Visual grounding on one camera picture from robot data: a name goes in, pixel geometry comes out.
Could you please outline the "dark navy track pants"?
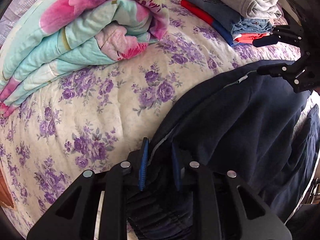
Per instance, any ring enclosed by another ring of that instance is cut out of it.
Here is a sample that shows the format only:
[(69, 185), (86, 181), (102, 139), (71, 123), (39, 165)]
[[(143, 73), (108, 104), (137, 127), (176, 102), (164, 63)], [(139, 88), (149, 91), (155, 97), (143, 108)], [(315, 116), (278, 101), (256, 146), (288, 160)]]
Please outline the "dark navy track pants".
[[(145, 188), (128, 197), (138, 239), (285, 239), (319, 163), (319, 105), (259, 61), (184, 94), (149, 141)], [(172, 143), (181, 169), (177, 191)]]

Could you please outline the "purple floral bedspread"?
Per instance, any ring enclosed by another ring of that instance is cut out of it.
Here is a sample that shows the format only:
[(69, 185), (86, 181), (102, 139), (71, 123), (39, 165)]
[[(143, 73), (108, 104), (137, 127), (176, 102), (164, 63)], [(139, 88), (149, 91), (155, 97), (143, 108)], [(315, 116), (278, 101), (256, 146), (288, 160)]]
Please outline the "purple floral bedspread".
[(1, 119), (1, 210), (15, 237), (25, 238), (80, 172), (124, 160), (198, 83), (259, 60), (299, 58), (284, 43), (231, 47), (181, 0), (165, 2), (170, 22), (160, 42), (129, 61), (60, 78)]

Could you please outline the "folded blue jeans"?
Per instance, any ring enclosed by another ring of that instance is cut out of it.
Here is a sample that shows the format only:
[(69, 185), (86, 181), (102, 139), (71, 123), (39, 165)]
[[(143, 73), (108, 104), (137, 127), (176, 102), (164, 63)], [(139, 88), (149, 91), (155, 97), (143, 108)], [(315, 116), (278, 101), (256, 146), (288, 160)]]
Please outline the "folded blue jeans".
[(266, 19), (247, 19), (220, 0), (187, 0), (217, 20), (231, 35), (269, 33), (272, 24)]

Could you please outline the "folded red garment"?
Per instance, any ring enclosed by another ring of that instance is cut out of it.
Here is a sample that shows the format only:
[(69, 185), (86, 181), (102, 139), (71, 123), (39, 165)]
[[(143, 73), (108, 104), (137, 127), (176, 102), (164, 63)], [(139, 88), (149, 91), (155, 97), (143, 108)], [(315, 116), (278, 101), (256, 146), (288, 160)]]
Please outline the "folded red garment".
[(210, 14), (203, 11), (193, 3), (190, 3), (187, 0), (181, 0), (181, 6), (189, 10), (193, 15), (197, 16), (204, 22), (208, 23), (211, 27), (213, 27), (231, 47), (240, 44), (252, 44), (254, 40), (267, 36), (270, 33), (270, 31), (267, 31), (262, 34), (244, 33), (232, 35), (230, 31), (227, 31), (217, 20), (210, 16)]

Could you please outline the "folded turquoise floral quilt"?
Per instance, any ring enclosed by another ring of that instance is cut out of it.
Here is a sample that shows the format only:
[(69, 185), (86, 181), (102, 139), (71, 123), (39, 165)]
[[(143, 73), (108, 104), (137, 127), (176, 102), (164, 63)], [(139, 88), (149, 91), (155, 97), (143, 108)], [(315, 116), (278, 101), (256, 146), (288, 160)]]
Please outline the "folded turquoise floral quilt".
[(135, 57), (168, 26), (165, 0), (38, 0), (1, 48), (1, 115), (71, 72)]

